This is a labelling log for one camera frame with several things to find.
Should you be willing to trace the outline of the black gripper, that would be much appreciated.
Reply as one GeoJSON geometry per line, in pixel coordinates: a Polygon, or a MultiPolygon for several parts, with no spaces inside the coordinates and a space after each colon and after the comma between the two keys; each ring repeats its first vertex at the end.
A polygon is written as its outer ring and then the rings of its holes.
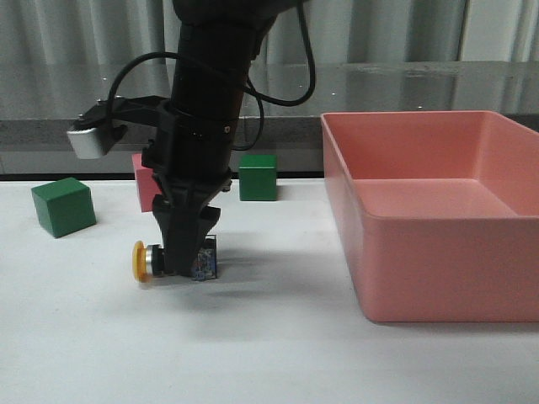
{"type": "Polygon", "coordinates": [[[141,164],[160,189],[152,213],[163,240],[163,272],[217,276],[216,236],[209,232],[221,210],[207,205],[230,183],[232,101],[159,100],[144,118],[157,128],[141,164]],[[196,222],[194,210],[202,210],[196,222]]]}

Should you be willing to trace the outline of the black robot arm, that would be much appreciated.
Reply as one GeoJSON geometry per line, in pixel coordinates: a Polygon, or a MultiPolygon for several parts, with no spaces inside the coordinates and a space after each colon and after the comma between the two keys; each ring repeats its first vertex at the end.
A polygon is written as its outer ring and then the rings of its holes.
{"type": "Polygon", "coordinates": [[[251,62],[276,17],[300,1],[177,1],[182,22],[171,97],[141,162],[160,188],[152,200],[163,245],[147,248],[152,274],[189,277],[221,211],[211,200],[229,168],[251,62]]]}

